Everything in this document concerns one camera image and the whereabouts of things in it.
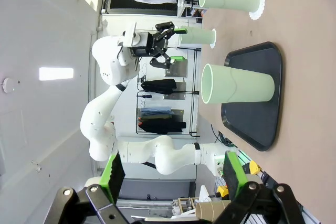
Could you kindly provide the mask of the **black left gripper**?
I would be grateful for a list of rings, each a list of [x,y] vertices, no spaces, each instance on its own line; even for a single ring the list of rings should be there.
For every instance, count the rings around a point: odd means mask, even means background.
[[[155,25],[156,33],[149,32],[138,33],[140,41],[135,45],[135,55],[137,57],[149,57],[150,65],[155,68],[169,69],[172,64],[183,61],[183,56],[170,57],[166,51],[168,40],[175,34],[187,34],[186,28],[175,28],[172,22],[159,23]],[[164,62],[159,62],[158,58],[163,57]]]

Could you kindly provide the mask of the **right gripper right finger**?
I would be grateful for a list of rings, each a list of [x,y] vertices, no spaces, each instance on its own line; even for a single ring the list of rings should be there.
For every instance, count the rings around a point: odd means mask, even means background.
[[[245,223],[252,214],[261,215],[266,223],[305,223],[291,187],[249,181],[235,152],[227,151],[223,175],[230,203],[214,223]]]

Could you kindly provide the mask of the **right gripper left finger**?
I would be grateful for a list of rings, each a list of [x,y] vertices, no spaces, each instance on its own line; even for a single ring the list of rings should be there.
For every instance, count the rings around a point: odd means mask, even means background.
[[[98,183],[76,192],[71,187],[60,188],[51,204],[51,223],[84,223],[96,216],[100,223],[128,223],[117,208],[125,177],[121,157],[112,155]]]

